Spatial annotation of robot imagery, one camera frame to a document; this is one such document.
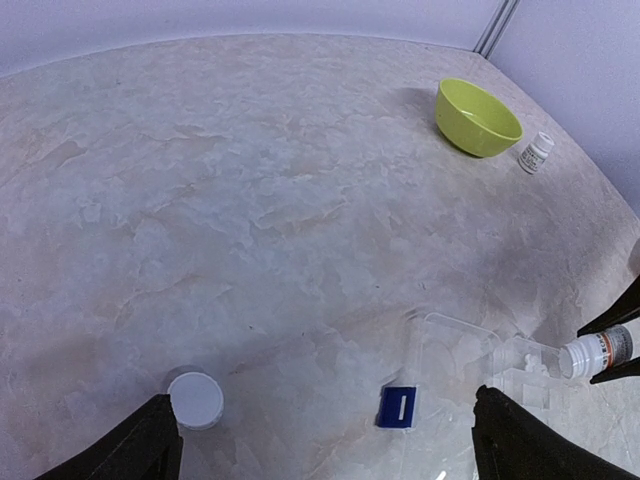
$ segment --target bowl rim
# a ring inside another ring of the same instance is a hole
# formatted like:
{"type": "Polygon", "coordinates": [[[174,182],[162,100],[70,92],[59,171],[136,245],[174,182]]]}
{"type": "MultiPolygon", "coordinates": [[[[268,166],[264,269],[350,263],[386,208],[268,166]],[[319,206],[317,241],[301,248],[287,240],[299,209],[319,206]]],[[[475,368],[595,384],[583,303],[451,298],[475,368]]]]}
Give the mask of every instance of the bowl rim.
{"type": "Polygon", "coordinates": [[[495,130],[492,130],[490,128],[487,128],[486,126],[482,125],[481,123],[476,122],[473,117],[469,117],[467,116],[467,118],[469,120],[471,120],[471,122],[473,122],[475,125],[477,125],[478,127],[480,127],[482,130],[491,133],[492,135],[495,135],[497,137],[500,137],[504,140],[509,140],[509,141],[513,141],[513,142],[518,142],[519,140],[522,139],[522,137],[524,136],[524,130],[522,128],[522,124],[520,123],[520,120],[518,120],[518,117],[516,117],[516,115],[511,111],[511,109],[509,107],[507,107],[503,102],[500,101],[500,99],[498,99],[495,95],[492,95],[491,93],[489,93],[488,91],[486,91],[484,88],[479,87],[478,85],[476,85],[475,83],[471,83],[467,80],[464,80],[462,78],[457,78],[457,77],[447,77],[447,78],[443,78],[442,80],[440,80],[440,83],[438,84],[438,90],[440,92],[442,92],[442,95],[447,99],[447,101],[453,105],[457,110],[460,110],[460,107],[458,107],[458,105],[456,105],[448,96],[447,96],[447,92],[445,92],[445,90],[442,88],[443,85],[446,86],[447,83],[464,83],[466,85],[469,85],[470,87],[481,91],[482,93],[484,93],[485,95],[491,97],[493,100],[495,100],[496,102],[498,102],[500,105],[502,105],[505,110],[509,113],[509,115],[516,121],[516,124],[518,125],[518,128],[520,129],[520,135],[516,136],[516,137],[509,137],[507,135],[502,135],[501,133],[496,132],[495,130]]]}

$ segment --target green bowl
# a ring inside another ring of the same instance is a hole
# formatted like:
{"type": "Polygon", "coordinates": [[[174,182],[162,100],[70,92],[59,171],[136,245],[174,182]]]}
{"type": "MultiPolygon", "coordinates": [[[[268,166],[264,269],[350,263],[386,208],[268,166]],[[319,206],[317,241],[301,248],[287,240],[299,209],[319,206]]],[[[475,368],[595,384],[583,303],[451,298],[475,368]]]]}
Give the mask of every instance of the green bowl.
{"type": "Polygon", "coordinates": [[[498,155],[522,138],[522,126],[511,110],[459,78],[440,82],[436,123],[451,143],[476,157],[498,155]]]}

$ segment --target bottle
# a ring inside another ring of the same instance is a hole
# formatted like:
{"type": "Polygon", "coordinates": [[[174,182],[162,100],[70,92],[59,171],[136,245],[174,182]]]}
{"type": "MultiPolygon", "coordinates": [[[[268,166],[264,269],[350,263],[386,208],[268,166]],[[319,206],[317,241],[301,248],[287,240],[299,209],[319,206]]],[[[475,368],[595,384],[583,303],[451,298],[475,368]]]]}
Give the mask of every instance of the bottle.
{"type": "Polygon", "coordinates": [[[525,172],[534,174],[547,159],[554,145],[555,143],[549,135],[538,132],[518,157],[518,163],[525,172]]]}
{"type": "Polygon", "coordinates": [[[560,372],[565,378],[593,377],[633,355],[631,333],[622,325],[578,337],[560,349],[560,372]]]}

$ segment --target white wall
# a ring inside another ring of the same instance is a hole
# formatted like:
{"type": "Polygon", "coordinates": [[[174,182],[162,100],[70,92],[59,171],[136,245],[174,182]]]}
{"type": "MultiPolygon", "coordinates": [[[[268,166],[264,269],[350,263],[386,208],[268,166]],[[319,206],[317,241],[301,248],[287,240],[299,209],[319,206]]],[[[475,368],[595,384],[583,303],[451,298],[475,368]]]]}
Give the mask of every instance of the white wall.
{"type": "Polygon", "coordinates": [[[640,2],[523,0],[491,61],[640,214],[640,2]]]}
{"type": "Polygon", "coordinates": [[[472,50],[501,0],[0,0],[0,75],[124,45],[310,32],[472,50]]]}

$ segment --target bowl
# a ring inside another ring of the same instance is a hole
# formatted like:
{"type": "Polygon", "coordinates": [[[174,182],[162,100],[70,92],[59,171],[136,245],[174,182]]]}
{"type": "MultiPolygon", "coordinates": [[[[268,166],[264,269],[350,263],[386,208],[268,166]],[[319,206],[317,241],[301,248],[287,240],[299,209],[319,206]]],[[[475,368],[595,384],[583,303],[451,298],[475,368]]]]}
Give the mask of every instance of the bowl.
{"type": "Polygon", "coordinates": [[[436,123],[460,150],[476,157],[493,157],[522,138],[522,126],[500,100],[460,78],[440,82],[436,123]]]}

